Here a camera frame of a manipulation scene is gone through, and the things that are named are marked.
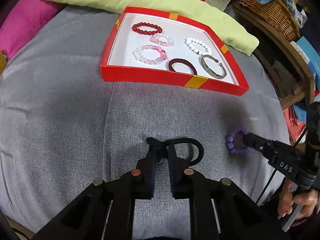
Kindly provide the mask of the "person's right hand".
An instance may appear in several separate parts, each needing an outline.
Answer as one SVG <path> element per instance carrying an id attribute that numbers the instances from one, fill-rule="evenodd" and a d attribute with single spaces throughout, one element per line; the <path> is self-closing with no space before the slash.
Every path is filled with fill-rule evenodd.
<path id="1" fill-rule="evenodd" d="M 291 192 L 292 186 L 293 182 L 286 178 L 283 189 L 279 195 L 278 215 L 280 215 L 280 217 L 291 214 L 293 211 L 293 204 L 301 205 L 303 207 L 296 220 L 309 218 L 315 210 L 317 212 L 319 211 L 318 191 L 311 190 L 293 196 Z"/>

